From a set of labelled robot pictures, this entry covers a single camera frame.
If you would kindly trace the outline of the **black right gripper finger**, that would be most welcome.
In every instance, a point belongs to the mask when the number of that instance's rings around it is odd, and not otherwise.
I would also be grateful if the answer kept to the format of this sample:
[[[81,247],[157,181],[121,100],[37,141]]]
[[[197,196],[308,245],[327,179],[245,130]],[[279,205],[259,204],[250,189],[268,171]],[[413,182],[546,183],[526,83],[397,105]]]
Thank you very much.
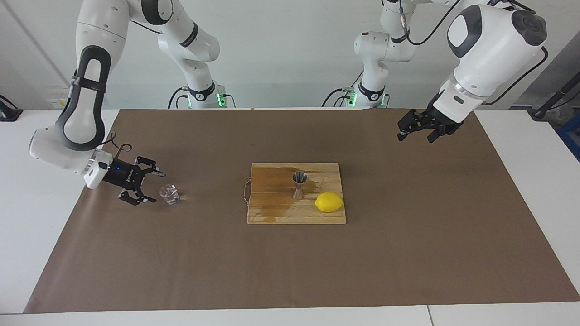
[[[166,176],[166,173],[158,169],[157,162],[149,158],[138,156],[135,159],[135,165],[141,169],[143,175],[153,174],[160,177]]]
[[[132,206],[138,206],[143,202],[150,202],[155,203],[157,200],[155,198],[151,198],[149,196],[145,196],[141,191],[133,191],[135,196],[131,196],[129,194],[129,190],[124,189],[120,192],[118,198],[124,202],[131,204]]]

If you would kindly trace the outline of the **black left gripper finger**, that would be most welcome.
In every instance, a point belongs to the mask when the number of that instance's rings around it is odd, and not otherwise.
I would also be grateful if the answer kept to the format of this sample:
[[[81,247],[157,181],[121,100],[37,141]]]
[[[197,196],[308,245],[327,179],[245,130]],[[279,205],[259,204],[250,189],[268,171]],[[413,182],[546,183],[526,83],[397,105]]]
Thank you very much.
[[[397,138],[400,142],[402,142],[408,134],[413,132],[424,130],[426,121],[426,115],[424,113],[420,113],[416,110],[410,110],[404,117],[402,117],[398,123],[398,135]]]
[[[427,136],[427,141],[429,143],[435,142],[438,138],[445,135],[452,135],[456,132],[456,124],[449,125],[438,125],[437,128]]]

